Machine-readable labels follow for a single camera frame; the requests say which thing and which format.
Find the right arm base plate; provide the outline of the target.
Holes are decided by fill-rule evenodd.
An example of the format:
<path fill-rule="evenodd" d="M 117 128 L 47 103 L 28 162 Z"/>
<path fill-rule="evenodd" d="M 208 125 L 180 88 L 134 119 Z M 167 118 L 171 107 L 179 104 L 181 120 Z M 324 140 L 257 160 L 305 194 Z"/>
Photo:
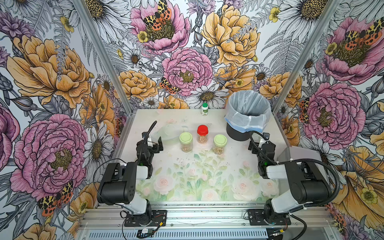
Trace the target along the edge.
<path fill-rule="evenodd" d="M 292 224 L 288 214 L 265 213 L 261 209 L 247 210 L 247 217 L 251 226 L 289 226 Z"/>

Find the green-lid peanut jar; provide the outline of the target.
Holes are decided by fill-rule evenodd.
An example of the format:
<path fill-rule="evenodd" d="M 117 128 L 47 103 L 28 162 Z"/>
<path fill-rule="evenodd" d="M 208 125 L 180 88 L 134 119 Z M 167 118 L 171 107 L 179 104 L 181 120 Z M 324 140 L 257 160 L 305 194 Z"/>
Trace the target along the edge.
<path fill-rule="evenodd" d="M 216 155 L 221 155 L 225 151 L 225 147 L 227 145 L 227 137 L 224 135 L 216 135 L 214 137 L 214 145 L 213 145 L 213 152 Z"/>
<path fill-rule="evenodd" d="M 189 132 L 183 132 L 179 136 L 181 150 L 188 153 L 193 150 L 193 136 Z"/>

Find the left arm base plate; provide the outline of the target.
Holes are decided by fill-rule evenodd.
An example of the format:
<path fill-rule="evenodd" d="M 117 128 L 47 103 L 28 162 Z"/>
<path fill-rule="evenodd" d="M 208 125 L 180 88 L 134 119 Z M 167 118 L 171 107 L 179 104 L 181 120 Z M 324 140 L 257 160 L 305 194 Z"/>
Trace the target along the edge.
<path fill-rule="evenodd" d="M 128 215 L 124 220 L 124 227 L 164 227 L 167 221 L 167 210 L 152 210 L 141 215 Z"/>

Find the red-lid peanut jar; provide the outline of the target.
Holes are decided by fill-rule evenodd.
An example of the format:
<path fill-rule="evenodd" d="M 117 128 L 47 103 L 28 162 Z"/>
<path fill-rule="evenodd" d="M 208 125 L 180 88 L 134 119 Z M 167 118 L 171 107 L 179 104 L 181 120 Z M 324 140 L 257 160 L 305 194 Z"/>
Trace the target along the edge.
<path fill-rule="evenodd" d="M 205 144 L 208 141 L 209 129 L 206 125 L 200 125 L 197 128 L 198 143 Z"/>

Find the black trash bin with liner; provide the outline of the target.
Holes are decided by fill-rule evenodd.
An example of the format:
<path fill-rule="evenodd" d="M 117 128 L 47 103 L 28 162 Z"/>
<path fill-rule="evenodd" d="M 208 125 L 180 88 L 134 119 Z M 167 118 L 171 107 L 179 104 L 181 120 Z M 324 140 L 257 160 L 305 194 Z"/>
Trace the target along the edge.
<path fill-rule="evenodd" d="M 233 93 L 226 104 L 227 134 L 235 141 L 243 142 L 251 132 L 263 132 L 272 115 L 269 101 L 252 90 Z"/>

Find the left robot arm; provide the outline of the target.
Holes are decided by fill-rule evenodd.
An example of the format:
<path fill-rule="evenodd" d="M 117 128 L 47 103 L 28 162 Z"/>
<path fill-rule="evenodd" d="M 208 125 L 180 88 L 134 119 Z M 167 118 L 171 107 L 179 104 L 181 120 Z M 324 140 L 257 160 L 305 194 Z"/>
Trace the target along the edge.
<path fill-rule="evenodd" d="M 151 146 L 148 141 L 137 143 L 137 160 L 125 165 L 110 163 L 107 165 L 98 189 L 99 203 L 109 206 L 120 206 L 131 216 L 152 218 L 152 207 L 146 200 L 136 193 L 136 181 L 147 180 L 153 174 L 153 158 L 163 151 L 162 138 Z"/>

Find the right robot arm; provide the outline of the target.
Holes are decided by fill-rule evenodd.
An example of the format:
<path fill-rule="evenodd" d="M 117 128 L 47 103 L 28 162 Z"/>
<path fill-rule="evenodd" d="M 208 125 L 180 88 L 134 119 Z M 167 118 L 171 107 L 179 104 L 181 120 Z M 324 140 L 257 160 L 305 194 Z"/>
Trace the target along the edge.
<path fill-rule="evenodd" d="M 286 180 L 289 186 L 285 193 L 267 200 L 265 221 L 271 224 L 288 213 L 325 205 L 334 199 L 335 193 L 326 179 L 330 168 L 318 152 L 293 146 L 275 157 L 275 148 L 271 142 L 249 144 L 249 150 L 258 156 L 259 175 L 266 180 Z"/>

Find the small green-cap white bottle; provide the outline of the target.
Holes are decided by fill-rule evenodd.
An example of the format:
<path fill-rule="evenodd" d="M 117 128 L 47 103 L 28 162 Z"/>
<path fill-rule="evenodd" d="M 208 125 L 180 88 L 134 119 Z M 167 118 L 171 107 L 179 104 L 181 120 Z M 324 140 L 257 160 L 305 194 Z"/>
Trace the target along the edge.
<path fill-rule="evenodd" d="M 203 103 L 202 106 L 201 106 L 201 114 L 203 116 L 207 116 L 208 115 L 208 111 L 209 111 L 209 106 L 207 103 Z"/>

